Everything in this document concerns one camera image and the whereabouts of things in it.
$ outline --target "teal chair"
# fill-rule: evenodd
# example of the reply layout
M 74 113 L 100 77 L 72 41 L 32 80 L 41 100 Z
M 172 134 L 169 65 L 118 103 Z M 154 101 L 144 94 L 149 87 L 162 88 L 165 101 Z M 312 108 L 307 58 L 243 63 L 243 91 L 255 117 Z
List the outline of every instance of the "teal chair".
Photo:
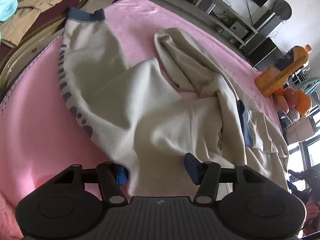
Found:
M 316 90 L 318 85 L 320 84 L 320 77 L 311 77 L 306 80 L 300 82 L 298 85 L 295 85 L 291 80 L 289 81 L 291 87 L 295 90 L 302 90 L 305 94 L 311 95 L 313 91 Z

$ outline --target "orange bottle cap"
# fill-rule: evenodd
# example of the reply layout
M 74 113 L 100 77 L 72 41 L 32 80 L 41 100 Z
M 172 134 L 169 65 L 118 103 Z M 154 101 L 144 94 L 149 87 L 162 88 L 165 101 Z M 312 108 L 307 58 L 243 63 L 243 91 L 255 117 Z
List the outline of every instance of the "orange bottle cap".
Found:
M 304 48 L 308 53 L 312 52 L 312 48 L 311 48 L 311 46 L 309 44 L 307 44 Z

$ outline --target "pink fleece blanket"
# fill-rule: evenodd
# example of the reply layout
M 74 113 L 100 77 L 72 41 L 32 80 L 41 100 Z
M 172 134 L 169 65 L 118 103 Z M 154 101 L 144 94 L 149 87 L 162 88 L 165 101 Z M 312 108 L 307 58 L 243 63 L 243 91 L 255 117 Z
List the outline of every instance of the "pink fleece blanket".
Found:
M 254 84 L 258 75 L 236 53 L 208 33 L 148 0 L 120 0 L 105 9 L 106 21 L 136 64 L 157 57 L 154 34 L 179 27 L 193 35 L 279 124 L 273 104 Z M 108 160 L 67 110 L 58 87 L 61 38 L 20 75 L 0 104 L 0 239 L 22 238 L 14 218 L 18 202 L 73 163 L 94 168 Z M 183 97 L 196 98 L 192 93 Z M 88 191 L 98 195 L 97 187 Z

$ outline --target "orange fruit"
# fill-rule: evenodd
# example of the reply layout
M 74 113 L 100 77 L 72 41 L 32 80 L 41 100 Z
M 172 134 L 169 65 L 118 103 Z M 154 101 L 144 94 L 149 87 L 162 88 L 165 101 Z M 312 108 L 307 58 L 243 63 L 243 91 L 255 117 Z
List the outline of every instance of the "orange fruit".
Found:
M 306 116 L 312 108 L 312 100 L 302 90 L 298 90 L 297 94 L 298 103 L 295 108 L 301 116 Z
M 279 89 L 276 90 L 275 94 L 276 94 L 276 96 L 284 97 L 284 88 L 280 87 Z
M 289 106 L 285 98 L 283 96 L 277 96 L 277 100 L 278 100 L 279 106 L 284 111 L 284 113 L 285 114 L 289 113 Z
M 298 103 L 298 93 L 292 87 L 287 87 L 284 90 L 284 98 L 287 100 L 289 108 L 295 108 Z

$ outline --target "beige fleece garment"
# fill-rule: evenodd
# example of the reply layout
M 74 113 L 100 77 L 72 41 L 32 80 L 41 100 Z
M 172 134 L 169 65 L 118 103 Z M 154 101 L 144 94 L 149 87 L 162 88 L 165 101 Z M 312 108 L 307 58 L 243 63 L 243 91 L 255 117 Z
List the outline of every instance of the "beige fleece garment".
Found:
M 197 186 L 184 168 L 187 152 L 226 168 L 247 164 L 287 189 L 288 150 L 280 131 L 185 31 L 155 34 L 173 87 L 155 58 L 132 66 L 105 21 L 68 20 L 63 43 L 61 93 L 72 95 L 66 105 L 81 113 L 79 125 L 85 119 L 92 127 L 91 140 L 128 168 L 129 194 L 193 197 Z M 200 99 L 182 99 L 175 89 L 195 91 Z M 250 109 L 252 148 L 244 145 L 239 98 Z
M 0 26 L 1 42 L 14 48 L 37 20 L 39 15 L 62 0 L 23 0 L 13 16 Z

